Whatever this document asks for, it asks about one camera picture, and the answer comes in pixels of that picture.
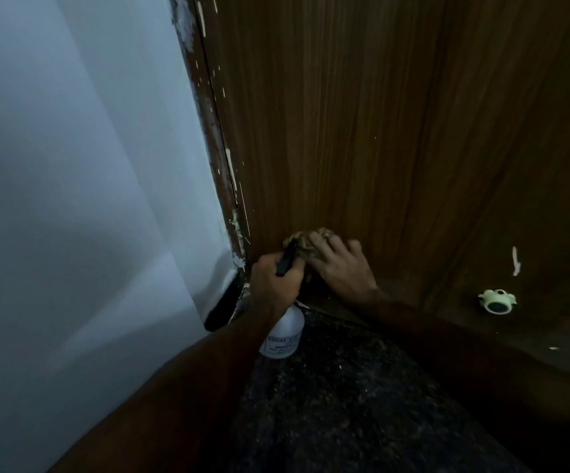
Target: wood grain surface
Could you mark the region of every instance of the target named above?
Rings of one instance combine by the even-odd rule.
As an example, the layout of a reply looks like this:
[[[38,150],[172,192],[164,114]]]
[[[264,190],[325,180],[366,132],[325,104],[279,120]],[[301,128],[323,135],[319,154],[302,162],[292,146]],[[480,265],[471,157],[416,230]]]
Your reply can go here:
[[[427,311],[570,318],[570,0],[196,2],[250,262],[325,226]]]

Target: speckled floor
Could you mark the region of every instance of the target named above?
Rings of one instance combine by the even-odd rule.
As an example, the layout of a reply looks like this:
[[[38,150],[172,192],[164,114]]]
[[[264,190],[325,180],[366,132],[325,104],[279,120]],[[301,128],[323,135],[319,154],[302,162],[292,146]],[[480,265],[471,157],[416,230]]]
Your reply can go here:
[[[298,350],[259,356],[226,433],[229,472],[528,471],[402,350],[307,312]]]

